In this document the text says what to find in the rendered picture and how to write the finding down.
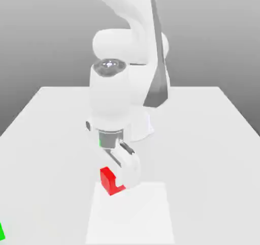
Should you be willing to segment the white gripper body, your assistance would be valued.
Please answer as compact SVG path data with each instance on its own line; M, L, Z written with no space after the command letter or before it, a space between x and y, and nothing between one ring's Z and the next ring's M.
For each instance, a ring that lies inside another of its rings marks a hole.
M128 146L117 146L113 149L96 149L101 168L109 167L116 176L116 185L133 188L140 183L141 163L134 150Z

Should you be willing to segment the small red cube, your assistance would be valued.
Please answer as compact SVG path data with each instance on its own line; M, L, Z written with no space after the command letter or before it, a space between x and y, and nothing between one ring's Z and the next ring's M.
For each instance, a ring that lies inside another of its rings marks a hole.
M100 169L100 178L103 188L107 191L107 193L110 196L126 189L124 185L116 185L116 176L109 169L109 167L104 167Z

